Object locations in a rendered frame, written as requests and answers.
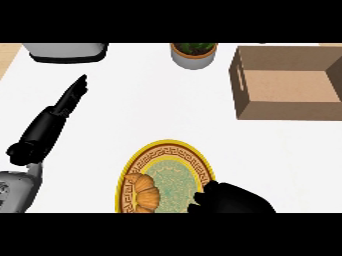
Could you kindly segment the brown cardboard box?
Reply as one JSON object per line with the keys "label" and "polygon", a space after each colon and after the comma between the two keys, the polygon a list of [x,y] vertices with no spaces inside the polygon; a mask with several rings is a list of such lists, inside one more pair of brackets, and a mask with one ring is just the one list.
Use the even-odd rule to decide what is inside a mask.
{"label": "brown cardboard box", "polygon": [[241,120],[342,121],[342,47],[241,46],[229,74]]}

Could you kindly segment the orange bell pepper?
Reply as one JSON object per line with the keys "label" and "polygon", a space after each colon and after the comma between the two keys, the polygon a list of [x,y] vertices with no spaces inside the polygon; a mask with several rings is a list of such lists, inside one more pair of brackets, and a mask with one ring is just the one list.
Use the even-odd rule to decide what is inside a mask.
{"label": "orange bell pepper", "polygon": [[155,186],[154,178],[148,174],[127,174],[126,179],[134,185],[136,211],[152,213],[161,201],[160,189]]}

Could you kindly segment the yellow patterned plate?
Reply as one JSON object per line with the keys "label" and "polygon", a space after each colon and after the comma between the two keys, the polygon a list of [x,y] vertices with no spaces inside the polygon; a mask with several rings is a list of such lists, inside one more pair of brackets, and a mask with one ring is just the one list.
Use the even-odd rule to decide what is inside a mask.
{"label": "yellow patterned plate", "polygon": [[171,139],[152,142],[133,155],[121,172],[115,193],[118,213],[137,212],[134,185],[126,179],[134,173],[148,174],[160,189],[160,206],[152,213],[186,213],[195,193],[216,179],[204,155],[188,143]]}

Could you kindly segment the potted green plant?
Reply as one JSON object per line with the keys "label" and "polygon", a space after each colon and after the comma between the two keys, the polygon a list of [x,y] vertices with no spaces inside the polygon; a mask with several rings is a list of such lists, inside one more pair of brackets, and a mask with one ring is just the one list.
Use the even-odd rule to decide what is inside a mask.
{"label": "potted green plant", "polygon": [[186,53],[176,43],[171,43],[170,47],[171,59],[182,68],[199,70],[213,63],[217,52],[217,43],[213,44],[202,54],[195,54],[194,52]]}

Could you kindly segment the grey black appliance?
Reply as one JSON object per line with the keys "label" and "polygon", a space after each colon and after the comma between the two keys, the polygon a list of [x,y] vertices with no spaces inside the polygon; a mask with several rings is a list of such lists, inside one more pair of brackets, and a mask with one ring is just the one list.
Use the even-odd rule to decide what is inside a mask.
{"label": "grey black appliance", "polygon": [[25,43],[31,58],[41,63],[80,64],[99,62],[108,43]]}

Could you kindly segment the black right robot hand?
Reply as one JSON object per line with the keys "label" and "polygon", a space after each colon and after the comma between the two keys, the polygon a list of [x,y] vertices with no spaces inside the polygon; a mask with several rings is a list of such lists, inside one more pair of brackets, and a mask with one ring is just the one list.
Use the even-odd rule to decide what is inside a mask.
{"label": "black right robot hand", "polygon": [[276,213],[272,204],[261,196],[214,180],[204,186],[204,191],[195,193],[194,199],[195,204],[188,207],[189,213]]}

